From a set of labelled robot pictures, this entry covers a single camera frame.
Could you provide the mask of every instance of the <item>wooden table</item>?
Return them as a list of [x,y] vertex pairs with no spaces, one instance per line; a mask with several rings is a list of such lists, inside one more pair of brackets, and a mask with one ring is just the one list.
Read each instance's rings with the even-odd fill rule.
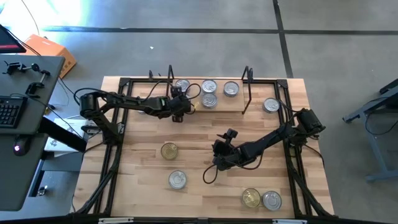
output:
[[[120,77],[104,77],[102,90],[117,91]],[[290,99],[294,110],[308,108],[304,80],[288,79]],[[133,96],[147,96],[152,83],[136,83]],[[159,85],[152,96],[165,94],[165,85]],[[248,89],[244,85],[245,102]],[[211,145],[228,128],[239,132],[233,144],[257,140],[279,127],[277,114],[262,110],[265,98],[275,97],[272,85],[252,85],[252,102],[245,115],[241,113],[197,112],[185,115],[183,123],[173,123],[171,118],[159,120],[137,111],[129,111],[123,152],[113,201],[112,216],[125,217],[213,217],[213,218],[293,218],[292,200],[282,144],[268,148],[261,166],[256,170],[234,167],[218,172],[215,183],[202,181],[203,171],[211,165]],[[112,111],[107,114],[111,119]],[[102,141],[95,136],[87,147]],[[165,142],[178,146],[178,157],[166,161],[160,155]],[[315,140],[308,139],[308,145],[319,150]],[[98,185],[105,146],[85,154],[78,179],[74,205],[79,209]],[[303,147],[302,159],[308,188],[326,211],[333,213],[328,184],[322,160],[313,151]],[[172,171],[182,170],[187,175],[187,186],[174,190],[168,178]],[[215,170],[206,174],[209,181]],[[260,194],[275,190],[282,196],[282,208],[268,211],[263,205],[247,208],[241,203],[241,194],[253,187]],[[300,208],[305,212],[301,191],[298,192]],[[108,189],[105,189],[101,210],[106,204]]]

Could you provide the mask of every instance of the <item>gray floor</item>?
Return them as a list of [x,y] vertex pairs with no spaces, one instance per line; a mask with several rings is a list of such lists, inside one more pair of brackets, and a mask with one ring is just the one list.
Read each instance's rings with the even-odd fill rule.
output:
[[[25,1],[43,27],[277,28],[271,0]],[[18,9],[14,2],[6,5],[0,21],[19,35],[35,32],[28,13],[23,24],[12,20],[12,11]],[[398,2],[393,0],[279,0],[279,6],[285,29],[398,29]],[[64,79],[72,90],[99,88],[105,75],[147,75],[149,69],[166,74],[168,64],[176,75],[239,76],[249,65],[255,77],[286,77],[278,34],[42,31],[41,35],[66,46],[78,60]],[[311,107],[326,126],[320,149],[335,213],[398,223],[398,180],[365,182],[366,174],[378,171],[365,130],[358,121],[341,120],[397,78],[398,36],[286,35],[286,39],[294,77],[304,78]],[[57,86],[51,102],[66,101]],[[78,114],[78,107],[71,99],[69,106],[58,106],[58,112],[72,116]],[[384,130],[395,119],[374,118],[371,124]],[[380,138],[391,166],[398,161],[396,134]],[[0,219],[68,213],[76,180],[75,174],[49,173],[44,183],[53,188],[51,194],[30,198],[21,211],[2,212]]]

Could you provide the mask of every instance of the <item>black keyboard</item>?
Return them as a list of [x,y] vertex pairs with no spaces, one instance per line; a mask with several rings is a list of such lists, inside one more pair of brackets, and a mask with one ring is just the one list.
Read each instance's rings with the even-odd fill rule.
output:
[[27,97],[0,96],[0,128],[17,128]]

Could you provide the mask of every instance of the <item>cardboard box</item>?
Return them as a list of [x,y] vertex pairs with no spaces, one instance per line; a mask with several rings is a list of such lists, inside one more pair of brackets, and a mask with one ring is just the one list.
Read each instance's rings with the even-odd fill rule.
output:
[[[41,55],[45,56],[62,56],[65,58],[65,63],[61,70],[60,78],[63,78],[69,70],[76,64],[75,58],[72,54],[62,45],[59,45],[51,40],[32,34],[25,43],[32,47]],[[33,51],[26,48],[26,53],[21,53],[21,55],[36,55]]]

